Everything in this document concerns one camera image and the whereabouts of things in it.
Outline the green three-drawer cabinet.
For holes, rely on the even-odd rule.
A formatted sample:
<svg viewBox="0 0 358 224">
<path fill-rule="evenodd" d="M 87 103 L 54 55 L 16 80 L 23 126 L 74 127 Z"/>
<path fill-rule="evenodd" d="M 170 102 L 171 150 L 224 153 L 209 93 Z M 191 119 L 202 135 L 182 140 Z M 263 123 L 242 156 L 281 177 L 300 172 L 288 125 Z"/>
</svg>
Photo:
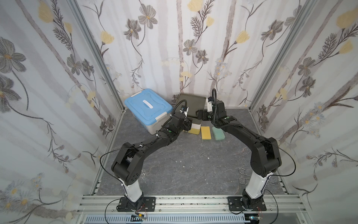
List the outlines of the green three-drawer cabinet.
<svg viewBox="0 0 358 224">
<path fill-rule="evenodd" d="M 187 101 L 187 107 L 188 107 L 187 116 L 188 118 L 192 119 L 192 126 L 191 129 L 188 131 L 188 133 L 199 134 L 201 130 L 202 121 L 198 119 L 196 112 L 198 110 L 204 109 L 207 99 L 203 96 L 181 93 L 179 95 L 178 102 L 184 99 Z"/>
</svg>

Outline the yellow green-backed sponge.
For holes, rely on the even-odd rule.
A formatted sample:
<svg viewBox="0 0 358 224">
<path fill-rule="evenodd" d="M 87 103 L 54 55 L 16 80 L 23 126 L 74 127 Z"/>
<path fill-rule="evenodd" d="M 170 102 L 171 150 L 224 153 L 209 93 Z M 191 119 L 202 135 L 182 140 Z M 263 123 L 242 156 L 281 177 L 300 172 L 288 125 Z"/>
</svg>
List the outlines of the yellow green-backed sponge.
<svg viewBox="0 0 358 224">
<path fill-rule="evenodd" d="M 210 127 L 202 126 L 200 131 L 201 131 L 202 140 L 211 140 L 212 139 Z"/>
</svg>

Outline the light green sponge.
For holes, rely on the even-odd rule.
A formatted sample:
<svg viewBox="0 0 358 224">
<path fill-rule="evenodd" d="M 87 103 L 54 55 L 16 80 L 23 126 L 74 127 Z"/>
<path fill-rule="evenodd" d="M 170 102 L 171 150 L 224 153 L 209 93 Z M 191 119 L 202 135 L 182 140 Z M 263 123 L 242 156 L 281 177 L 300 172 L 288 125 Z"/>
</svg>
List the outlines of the light green sponge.
<svg viewBox="0 0 358 224">
<path fill-rule="evenodd" d="M 216 141 L 221 141 L 225 139 L 224 131 L 220 128 L 212 127 L 212 132 Z"/>
</svg>

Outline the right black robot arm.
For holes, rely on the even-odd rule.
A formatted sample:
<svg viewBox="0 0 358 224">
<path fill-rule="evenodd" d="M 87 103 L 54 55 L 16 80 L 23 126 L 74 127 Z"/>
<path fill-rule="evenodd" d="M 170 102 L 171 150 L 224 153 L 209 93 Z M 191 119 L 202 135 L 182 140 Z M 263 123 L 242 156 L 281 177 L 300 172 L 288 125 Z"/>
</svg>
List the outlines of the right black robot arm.
<svg viewBox="0 0 358 224">
<path fill-rule="evenodd" d="M 199 120 L 210 121 L 215 128 L 227 132 L 251 151 L 250 165 L 252 175 L 242 192 L 241 205 L 244 210 L 251 211 L 263 202 L 263 193 L 270 179 L 282 165 L 280 148 L 277 140 L 266 138 L 245 127 L 233 116 L 228 116 L 222 101 L 212 104 L 212 109 L 197 110 Z"/>
</svg>

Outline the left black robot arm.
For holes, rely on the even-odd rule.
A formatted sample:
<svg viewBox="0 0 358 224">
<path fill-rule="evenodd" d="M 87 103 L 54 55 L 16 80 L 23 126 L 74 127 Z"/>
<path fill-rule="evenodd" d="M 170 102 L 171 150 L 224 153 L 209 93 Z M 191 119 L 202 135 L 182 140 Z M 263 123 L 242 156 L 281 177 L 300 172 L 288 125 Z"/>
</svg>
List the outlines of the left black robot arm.
<svg viewBox="0 0 358 224">
<path fill-rule="evenodd" d="M 187 117 L 184 112 L 175 112 L 153 137 L 135 144 L 127 142 L 121 148 L 113 150 L 118 154 L 112 163 L 111 172 L 107 171 L 107 173 L 120 181 L 125 190 L 125 196 L 120 199 L 117 206 L 119 211 L 141 210 L 144 194 L 139 186 L 139 177 L 145 159 L 176 141 L 184 130 L 191 129 L 192 123 L 193 119 Z"/>
</svg>

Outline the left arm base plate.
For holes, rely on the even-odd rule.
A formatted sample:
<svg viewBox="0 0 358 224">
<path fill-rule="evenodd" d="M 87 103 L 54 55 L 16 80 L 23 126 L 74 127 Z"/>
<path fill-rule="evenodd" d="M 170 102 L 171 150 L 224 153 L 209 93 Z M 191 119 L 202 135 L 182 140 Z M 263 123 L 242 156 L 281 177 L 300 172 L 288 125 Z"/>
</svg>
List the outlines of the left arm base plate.
<svg viewBox="0 0 358 224">
<path fill-rule="evenodd" d="M 154 212 L 155 206 L 156 197 L 140 197 L 136 202 L 122 197 L 116 209 L 118 212 Z"/>
</svg>

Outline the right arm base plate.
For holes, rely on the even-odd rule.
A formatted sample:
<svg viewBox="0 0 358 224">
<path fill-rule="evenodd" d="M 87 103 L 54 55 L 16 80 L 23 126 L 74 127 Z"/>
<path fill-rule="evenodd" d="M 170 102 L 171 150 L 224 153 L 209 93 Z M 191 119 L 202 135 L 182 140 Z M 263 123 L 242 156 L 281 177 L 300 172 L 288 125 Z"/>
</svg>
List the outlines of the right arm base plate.
<svg viewBox="0 0 358 224">
<path fill-rule="evenodd" d="M 249 196 L 228 197 L 229 210 L 237 211 L 266 211 L 266 204 L 263 197 L 251 199 Z"/>
</svg>

